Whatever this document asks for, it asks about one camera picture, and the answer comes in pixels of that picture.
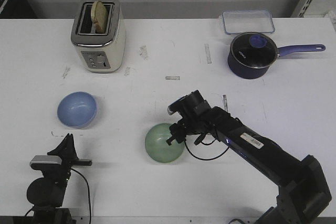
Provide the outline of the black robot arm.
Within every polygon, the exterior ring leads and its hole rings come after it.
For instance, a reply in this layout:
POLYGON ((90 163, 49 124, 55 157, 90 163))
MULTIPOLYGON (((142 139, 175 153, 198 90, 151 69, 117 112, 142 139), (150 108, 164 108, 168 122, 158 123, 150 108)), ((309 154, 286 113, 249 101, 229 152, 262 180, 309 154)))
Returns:
POLYGON ((298 160, 274 141, 259 135, 240 119, 215 106, 211 107, 195 90, 167 108, 181 119, 170 126, 171 137, 178 143, 188 135, 197 135, 199 144, 207 134, 223 142, 244 160, 274 182, 279 189, 276 207, 267 210, 257 223, 312 223, 332 199, 319 161, 312 155, 298 160))
POLYGON ((33 170, 41 171, 43 177, 34 180, 26 191, 27 200, 33 205, 30 223, 76 223, 70 210, 63 208, 68 180, 71 172, 83 178, 87 186, 89 223, 92 219, 90 187, 82 173, 75 166, 91 166, 92 160, 77 156, 74 136, 68 133, 61 143, 46 155, 36 155, 29 163, 33 170))

